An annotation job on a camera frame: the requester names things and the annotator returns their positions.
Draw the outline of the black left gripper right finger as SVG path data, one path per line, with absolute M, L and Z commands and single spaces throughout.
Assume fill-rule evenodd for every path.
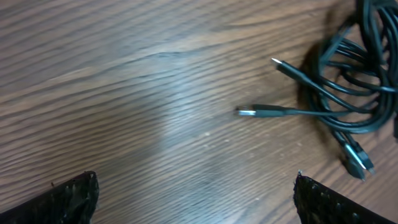
M 394 224 L 301 173 L 295 179 L 293 200 L 303 224 Z

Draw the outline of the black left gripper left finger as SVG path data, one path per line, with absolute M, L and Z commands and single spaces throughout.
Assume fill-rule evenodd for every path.
M 1 224 L 90 224 L 100 194 L 98 178 L 86 171 L 1 214 Z

